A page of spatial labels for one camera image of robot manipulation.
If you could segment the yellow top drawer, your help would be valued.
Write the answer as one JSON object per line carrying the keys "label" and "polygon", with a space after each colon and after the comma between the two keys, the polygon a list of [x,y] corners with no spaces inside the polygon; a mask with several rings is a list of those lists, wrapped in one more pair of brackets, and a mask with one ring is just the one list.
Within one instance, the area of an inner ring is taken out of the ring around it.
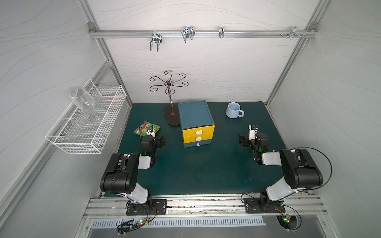
{"label": "yellow top drawer", "polygon": [[183,130],[183,137],[189,137],[189,136],[198,136],[198,135],[204,135],[208,133],[214,133],[215,125],[208,125],[203,127],[197,127],[197,128],[190,128]]}

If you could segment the yellow drawer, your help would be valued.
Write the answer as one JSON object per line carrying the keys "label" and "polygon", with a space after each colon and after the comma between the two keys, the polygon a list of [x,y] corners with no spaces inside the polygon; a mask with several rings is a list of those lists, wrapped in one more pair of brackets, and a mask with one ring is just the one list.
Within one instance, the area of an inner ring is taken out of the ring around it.
{"label": "yellow drawer", "polygon": [[189,137],[189,136],[198,136],[198,135],[204,135],[208,133],[214,133],[215,125],[208,125],[203,127],[197,127],[197,128],[190,128],[183,130],[183,137]]}
{"label": "yellow drawer", "polygon": [[213,138],[212,132],[200,134],[200,135],[191,135],[184,138],[184,143],[187,144],[187,143],[211,140],[212,138]]}

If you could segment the teal drawer cabinet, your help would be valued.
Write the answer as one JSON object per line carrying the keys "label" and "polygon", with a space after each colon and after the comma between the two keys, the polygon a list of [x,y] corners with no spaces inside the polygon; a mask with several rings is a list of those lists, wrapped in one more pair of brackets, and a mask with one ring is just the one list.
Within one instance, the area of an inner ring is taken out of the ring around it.
{"label": "teal drawer cabinet", "polygon": [[209,106],[205,100],[180,103],[178,109],[182,131],[190,128],[215,125]]}

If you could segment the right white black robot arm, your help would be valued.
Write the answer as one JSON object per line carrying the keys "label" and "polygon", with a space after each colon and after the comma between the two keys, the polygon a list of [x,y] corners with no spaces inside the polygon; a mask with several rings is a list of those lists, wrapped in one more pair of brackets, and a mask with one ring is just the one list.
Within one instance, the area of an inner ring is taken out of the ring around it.
{"label": "right white black robot arm", "polygon": [[260,194],[260,208],[279,205],[290,195],[323,186],[323,175],[306,147],[269,151],[267,134],[258,132],[256,127],[238,138],[239,144],[252,150],[253,160],[259,165],[282,168],[281,179]]}

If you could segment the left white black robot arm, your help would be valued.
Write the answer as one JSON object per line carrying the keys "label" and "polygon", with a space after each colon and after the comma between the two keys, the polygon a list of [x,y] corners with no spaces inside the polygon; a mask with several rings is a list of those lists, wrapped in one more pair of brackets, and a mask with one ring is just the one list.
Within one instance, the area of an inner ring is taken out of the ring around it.
{"label": "left white black robot arm", "polygon": [[135,204],[148,203],[150,193],[138,183],[138,173],[154,166],[158,159],[156,151],[166,142],[163,136],[147,135],[141,138],[140,144],[138,153],[112,154],[100,180],[102,192],[116,194]]}

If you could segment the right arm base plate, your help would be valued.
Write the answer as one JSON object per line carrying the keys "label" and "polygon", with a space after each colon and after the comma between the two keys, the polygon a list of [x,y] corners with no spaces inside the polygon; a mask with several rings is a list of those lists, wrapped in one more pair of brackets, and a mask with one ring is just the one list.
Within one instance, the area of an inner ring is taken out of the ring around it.
{"label": "right arm base plate", "polygon": [[282,202],[265,201],[260,198],[243,198],[245,211],[248,214],[262,213],[285,213],[285,207]]}

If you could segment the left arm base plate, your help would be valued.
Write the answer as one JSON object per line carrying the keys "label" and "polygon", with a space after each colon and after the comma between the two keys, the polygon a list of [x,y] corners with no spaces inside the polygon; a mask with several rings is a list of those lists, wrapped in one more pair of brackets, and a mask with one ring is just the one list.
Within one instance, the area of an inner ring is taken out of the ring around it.
{"label": "left arm base plate", "polygon": [[166,199],[153,199],[147,203],[138,204],[127,202],[126,204],[127,216],[139,216],[139,215],[166,215],[167,213],[167,200]]}

